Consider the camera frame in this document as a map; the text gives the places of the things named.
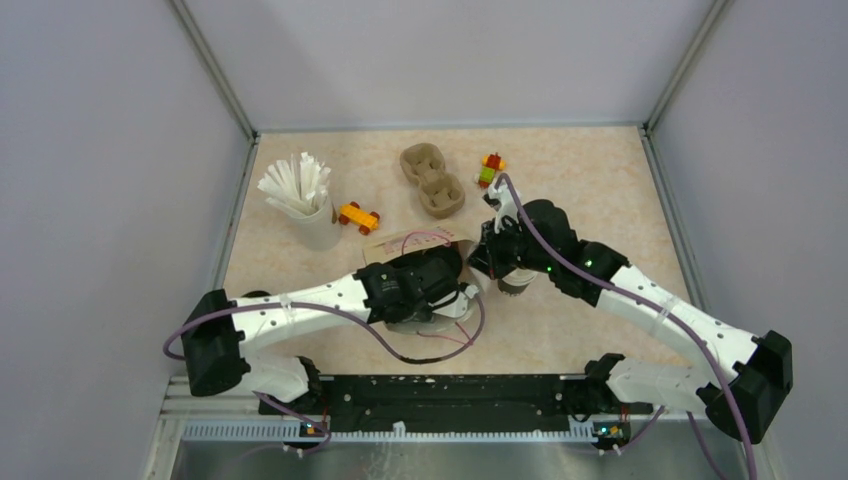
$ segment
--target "gray floor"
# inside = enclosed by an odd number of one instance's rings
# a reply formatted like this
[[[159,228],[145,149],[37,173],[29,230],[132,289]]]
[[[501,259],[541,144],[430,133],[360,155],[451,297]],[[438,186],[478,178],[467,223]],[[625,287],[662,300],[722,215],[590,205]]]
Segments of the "gray floor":
[[[730,479],[745,478],[738,444],[713,429],[705,436]],[[660,423],[621,457],[573,453],[585,448],[545,443],[336,444],[298,460],[279,449],[237,460],[261,444],[184,442],[172,480],[531,480],[687,479],[716,476],[687,422]]]

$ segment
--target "wooden tabletop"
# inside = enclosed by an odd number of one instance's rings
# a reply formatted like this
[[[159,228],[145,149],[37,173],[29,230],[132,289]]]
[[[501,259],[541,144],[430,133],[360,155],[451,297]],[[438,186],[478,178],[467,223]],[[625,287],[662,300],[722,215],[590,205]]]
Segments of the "wooden tabletop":
[[[493,210],[480,198],[472,178],[480,171],[482,157],[497,152],[524,201],[551,200],[565,210],[580,238],[611,246],[657,283],[688,298],[635,127],[263,134],[224,282],[228,295],[300,290],[364,266],[365,237],[354,226],[344,227],[331,253],[313,252],[297,242],[285,215],[266,204],[266,195],[256,188],[269,164],[308,151],[333,169],[330,189],[336,205],[356,201],[366,211],[380,213],[382,233],[394,232],[434,221],[398,163],[405,148],[420,142],[439,147],[447,171],[465,188],[465,206],[451,218],[474,226],[492,218]],[[580,373],[588,360],[607,352],[685,363],[641,330],[566,297],[542,277],[519,297],[493,291],[484,303],[487,321],[479,340],[438,364],[401,363],[357,326],[316,332],[270,348],[309,357],[330,374]],[[466,323],[470,329],[476,325],[476,318]],[[458,346],[377,328],[409,357],[438,356]],[[447,334],[462,338],[453,329]]]

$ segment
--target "white wall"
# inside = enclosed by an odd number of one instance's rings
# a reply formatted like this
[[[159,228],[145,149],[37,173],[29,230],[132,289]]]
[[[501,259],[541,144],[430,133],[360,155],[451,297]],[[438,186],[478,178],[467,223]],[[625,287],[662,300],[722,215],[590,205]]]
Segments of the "white wall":
[[[844,478],[848,447],[848,2],[735,2],[660,126],[719,317],[786,335],[772,431],[792,478]]]
[[[711,0],[188,0],[254,126],[647,119]]]
[[[140,475],[245,152],[166,2],[3,2],[0,478]]]

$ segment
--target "brown cardboard cup holder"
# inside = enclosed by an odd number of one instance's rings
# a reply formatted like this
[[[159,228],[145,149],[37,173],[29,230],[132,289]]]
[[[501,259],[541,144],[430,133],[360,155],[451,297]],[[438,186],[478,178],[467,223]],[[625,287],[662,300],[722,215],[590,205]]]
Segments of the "brown cardboard cup holder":
[[[432,143],[413,145],[400,154],[404,176],[418,185],[418,200],[435,218],[447,218],[465,204],[465,191],[455,175],[445,172],[445,157]]]

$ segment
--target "table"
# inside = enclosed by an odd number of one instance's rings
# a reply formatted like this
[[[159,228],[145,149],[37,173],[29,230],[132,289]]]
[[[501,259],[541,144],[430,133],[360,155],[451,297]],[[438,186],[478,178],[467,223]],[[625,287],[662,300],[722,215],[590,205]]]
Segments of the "table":
[[[436,144],[447,171],[465,187],[465,206],[451,218],[469,222],[475,230],[492,218],[472,178],[483,156],[497,152],[525,201],[550,199],[565,210],[580,238],[615,248],[657,283],[688,298],[636,127],[263,134],[224,281],[228,295],[299,290],[364,266],[366,237],[354,226],[344,227],[331,253],[313,252],[294,239],[284,214],[266,204],[265,194],[256,188],[268,165],[308,151],[333,169],[336,205],[356,201],[366,211],[380,213],[383,232],[406,230],[434,221],[398,163],[405,148],[420,142]],[[270,348],[309,357],[329,374],[582,373],[588,360],[607,352],[686,364],[638,328],[566,297],[544,278],[520,297],[494,291],[484,301],[487,323],[480,339],[438,364],[401,363],[356,326],[315,332]],[[477,320],[466,325],[475,328]],[[438,356],[458,346],[386,332],[382,325],[378,330],[410,357]],[[448,333],[462,338],[453,330]]]

